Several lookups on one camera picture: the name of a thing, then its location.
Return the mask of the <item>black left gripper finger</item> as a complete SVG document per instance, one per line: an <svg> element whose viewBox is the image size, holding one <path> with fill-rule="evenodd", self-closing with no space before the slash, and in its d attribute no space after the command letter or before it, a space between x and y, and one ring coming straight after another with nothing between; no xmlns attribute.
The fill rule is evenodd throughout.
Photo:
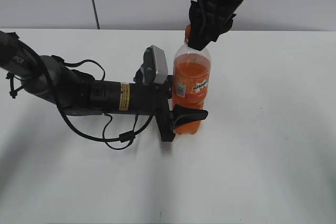
<svg viewBox="0 0 336 224"><path fill-rule="evenodd" d="M176 130L183 125L205 120L208 116L208 111L203 109L191 109L176 104L171 111L172 129Z"/></svg>

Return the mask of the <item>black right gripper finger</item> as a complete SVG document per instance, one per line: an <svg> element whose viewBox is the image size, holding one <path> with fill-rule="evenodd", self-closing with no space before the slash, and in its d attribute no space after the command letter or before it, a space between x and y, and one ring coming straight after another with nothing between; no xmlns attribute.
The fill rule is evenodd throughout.
<svg viewBox="0 0 336 224"><path fill-rule="evenodd" d="M189 9L190 35L188 46L203 50L214 38L217 30L217 0L191 1Z"/></svg>
<svg viewBox="0 0 336 224"><path fill-rule="evenodd" d="M210 12L207 18L207 35L210 41L216 42L221 34L228 32L236 16L234 8L218 7Z"/></svg>

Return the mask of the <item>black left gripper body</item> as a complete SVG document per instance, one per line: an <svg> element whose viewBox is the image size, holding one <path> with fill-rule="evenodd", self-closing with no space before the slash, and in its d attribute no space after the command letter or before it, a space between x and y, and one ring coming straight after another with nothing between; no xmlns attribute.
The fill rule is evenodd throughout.
<svg viewBox="0 0 336 224"><path fill-rule="evenodd" d="M149 115L156 119L161 141L171 142L175 138L169 99L172 98L172 76L168 75L163 84L143 84L143 76L137 74L130 84L130 114Z"/></svg>

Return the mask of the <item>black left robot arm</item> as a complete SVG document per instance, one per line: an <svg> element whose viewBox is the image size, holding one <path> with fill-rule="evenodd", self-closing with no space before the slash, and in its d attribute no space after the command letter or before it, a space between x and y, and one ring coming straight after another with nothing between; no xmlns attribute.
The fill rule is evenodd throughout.
<svg viewBox="0 0 336 224"><path fill-rule="evenodd" d="M61 57L39 55L16 33L1 32L1 68L10 82L19 79L20 89L56 105L61 117L74 129L70 116L129 114L156 119L161 140L174 140L179 126L206 119L203 109L180 105L170 108L172 76L164 51L149 46L133 82L97 80L78 71L77 63Z"/></svg>

